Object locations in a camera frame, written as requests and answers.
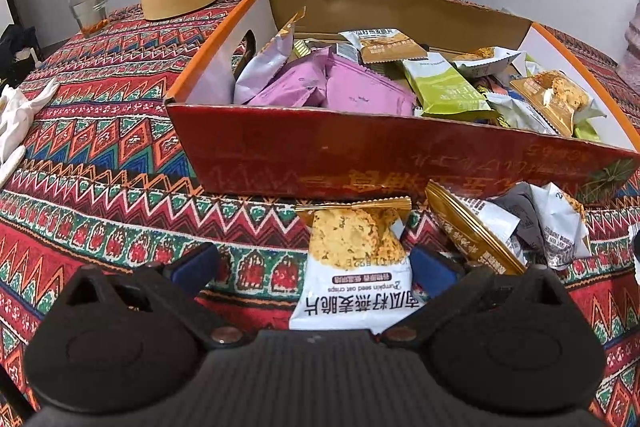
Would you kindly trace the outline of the pumpkin seed oat crisp packet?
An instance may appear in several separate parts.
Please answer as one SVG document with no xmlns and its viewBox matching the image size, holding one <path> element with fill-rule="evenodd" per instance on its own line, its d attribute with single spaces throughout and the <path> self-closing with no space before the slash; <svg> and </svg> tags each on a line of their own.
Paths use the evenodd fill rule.
<svg viewBox="0 0 640 427">
<path fill-rule="evenodd" d="M 309 228 L 302 293 L 293 331 L 367 329 L 381 334 L 423 306 L 400 243 L 411 198 L 300 205 Z"/>
</svg>

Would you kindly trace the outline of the gold edged snack packet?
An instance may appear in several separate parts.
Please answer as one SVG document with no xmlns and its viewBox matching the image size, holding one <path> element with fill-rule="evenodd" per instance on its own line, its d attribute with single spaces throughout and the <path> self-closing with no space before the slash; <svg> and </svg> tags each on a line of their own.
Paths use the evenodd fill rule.
<svg viewBox="0 0 640 427">
<path fill-rule="evenodd" d="M 438 224 L 466 259 L 487 265 L 497 274 L 525 272 L 524 263 L 510 251 L 506 242 L 491 232 L 457 196 L 434 181 L 428 182 L 425 194 Z"/>
</svg>

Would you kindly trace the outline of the colourful patterned tablecloth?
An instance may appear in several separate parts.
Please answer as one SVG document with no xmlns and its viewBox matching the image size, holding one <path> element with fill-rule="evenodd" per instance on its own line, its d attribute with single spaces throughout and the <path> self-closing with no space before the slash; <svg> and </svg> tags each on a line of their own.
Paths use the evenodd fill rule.
<svg viewBox="0 0 640 427">
<path fill-rule="evenodd" d="M 220 275 L 198 302 L 243 329 L 288 325 L 302 289 L 308 234 L 287 200 L 204 195 L 165 112 L 165 91 L 240 0 L 168 22 L 140 4 L 96 36 L 67 40 L 21 84 L 36 115 L 26 153 L 1 190 L 1 374 L 40 409 L 26 347 L 81 265 L 129 272 L 214 242 Z M 639 171 L 608 205 L 587 210 L 593 255 L 560 275 L 606 354 L 589 410 L 608 426 L 639 426 Z"/>
</svg>

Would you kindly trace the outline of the green white snack packet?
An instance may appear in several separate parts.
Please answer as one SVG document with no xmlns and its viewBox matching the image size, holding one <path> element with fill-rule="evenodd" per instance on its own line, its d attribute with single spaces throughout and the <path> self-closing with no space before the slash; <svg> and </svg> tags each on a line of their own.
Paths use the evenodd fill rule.
<svg viewBox="0 0 640 427">
<path fill-rule="evenodd" d="M 403 60 L 402 69 L 416 94 L 421 115 L 461 121 L 488 120 L 495 116 L 480 94 L 442 54 L 428 52 L 419 60 Z"/>
</svg>

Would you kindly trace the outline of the pink snack packet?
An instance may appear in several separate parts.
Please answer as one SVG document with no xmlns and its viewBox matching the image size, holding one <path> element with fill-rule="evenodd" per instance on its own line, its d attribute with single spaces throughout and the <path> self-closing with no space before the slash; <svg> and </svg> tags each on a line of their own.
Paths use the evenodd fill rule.
<svg viewBox="0 0 640 427">
<path fill-rule="evenodd" d="M 416 96 L 397 82 L 330 53 L 322 106 L 334 112 L 411 117 Z"/>
<path fill-rule="evenodd" d="M 248 106 L 319 107 L 326 101 L 326 65 L 329 48 L 323 48 L 286 65 Z"/>
</svg>

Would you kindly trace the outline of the oat crisp packet right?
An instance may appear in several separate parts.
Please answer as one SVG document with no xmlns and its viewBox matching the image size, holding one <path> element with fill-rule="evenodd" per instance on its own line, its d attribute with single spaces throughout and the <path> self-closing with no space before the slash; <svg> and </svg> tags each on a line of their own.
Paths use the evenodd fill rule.
<svg viewBox="0 0 640 427">
<path fill-rule="evenodd" d="M 605 117 L 594 98 L 559 70 L 511 80 L 510 87 L 565 138 L 574 135 L 575 124 Z"/>
</svg>

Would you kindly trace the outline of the orange cardboard snack box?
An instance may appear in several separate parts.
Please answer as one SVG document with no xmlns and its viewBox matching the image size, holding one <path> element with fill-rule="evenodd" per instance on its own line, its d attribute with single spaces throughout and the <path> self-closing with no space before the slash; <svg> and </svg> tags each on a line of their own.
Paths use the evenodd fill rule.
<svg viewBox="0 0 640 427">
<path fill-rule="evenodd" d="M 599 141 L 444 118 L 234 104 L 234 51 L 241 43 L 262 48 L 292 17 L 301 37 L 390 27 L 444 52 L 492 44 L 525 51 L 594 98 Z M 464 1 L 242 0 L 186 65 L 165 105 L 196 176 L 213 193 L 419 198 L 437 181 L 480 197 L 527 181 L 605 202 L 639 166 L 637 129 L 557 38 L 531 20 Z"/>
</svg>

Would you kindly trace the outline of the lilac silver snack packet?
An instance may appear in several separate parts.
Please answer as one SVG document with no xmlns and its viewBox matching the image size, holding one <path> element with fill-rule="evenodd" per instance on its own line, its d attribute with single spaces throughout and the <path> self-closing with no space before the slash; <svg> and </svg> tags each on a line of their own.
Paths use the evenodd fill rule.
<svg viewBox="0 0 640 427">
<path fill-rule="evenodd" d="M 280 72 L 292 54 L 295 25 L 305 15 L 306 8 L 303 6 L 244 67 L 235 81 L 234 104 L 243 105 L 253 100 Z"/>
</svg>

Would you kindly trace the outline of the white cloth glove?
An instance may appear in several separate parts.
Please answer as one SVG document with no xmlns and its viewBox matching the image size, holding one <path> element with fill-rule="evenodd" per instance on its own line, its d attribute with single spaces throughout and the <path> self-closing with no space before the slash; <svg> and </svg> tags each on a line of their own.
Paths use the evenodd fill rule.
<svg viewBox="0 0 640 427">
<path fill-rule="evenodd" d="M 60 84 L 50 80 L 40 93 L 29 100 L 18 89 L 6 86 L 1 92 L 1 134 L 0 134 L 0 187 L 12 176 L 23 160 L 26 147 L 23 142 L 28 135 L 35 116 L 50 103 Z"/>
</svg>

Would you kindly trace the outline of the brown oat crisp packet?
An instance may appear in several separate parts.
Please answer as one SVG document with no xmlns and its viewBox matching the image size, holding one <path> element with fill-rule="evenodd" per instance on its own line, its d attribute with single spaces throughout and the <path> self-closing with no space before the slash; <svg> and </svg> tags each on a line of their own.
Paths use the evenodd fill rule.
<svg viewBox="0 0 640 427">
<path fill-rule="evenodd" d="M 357 49 L 366 65 L 428 57 L 426 49 L 395 28 L 346 30 L 340 35 Z"/>
</svg>

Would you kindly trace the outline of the black folding chair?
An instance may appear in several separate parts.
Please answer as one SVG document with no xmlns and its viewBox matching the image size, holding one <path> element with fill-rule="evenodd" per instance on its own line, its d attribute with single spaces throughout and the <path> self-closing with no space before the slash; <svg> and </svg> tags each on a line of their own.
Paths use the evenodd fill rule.
<svg viewBox="0 0 640 427">
<path fill-rule="evenodd" d="M 1 34 L 1 81 L 11 87 L 22 83 L 40 62 L 36 28 L 9 24 Z"/>
</svg>

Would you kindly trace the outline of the pink textured vase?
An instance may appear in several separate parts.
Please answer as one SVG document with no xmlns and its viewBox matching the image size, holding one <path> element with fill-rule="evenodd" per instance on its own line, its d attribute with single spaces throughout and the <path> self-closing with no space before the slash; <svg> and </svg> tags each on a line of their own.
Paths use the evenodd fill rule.
<svg viewBox="0 0 640 427">
<path fill-rule="evenodd" d="M 640 83 L 640 4 L 625 31 L 626 50 L 617 65 L 617 74 L 632 90 L 639 92 Z"/>
</svg>

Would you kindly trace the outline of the glass cup with drink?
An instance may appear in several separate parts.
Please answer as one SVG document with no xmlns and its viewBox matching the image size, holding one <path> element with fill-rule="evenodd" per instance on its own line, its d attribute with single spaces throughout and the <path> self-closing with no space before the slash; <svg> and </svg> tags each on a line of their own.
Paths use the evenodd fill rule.
<svg viewBox="0 0 640 427">
<path fill-rule="evenodd" d="M 67 0 L 81 35 L 89 37 L 108 24 L 107 0 Z"/>
</svg>

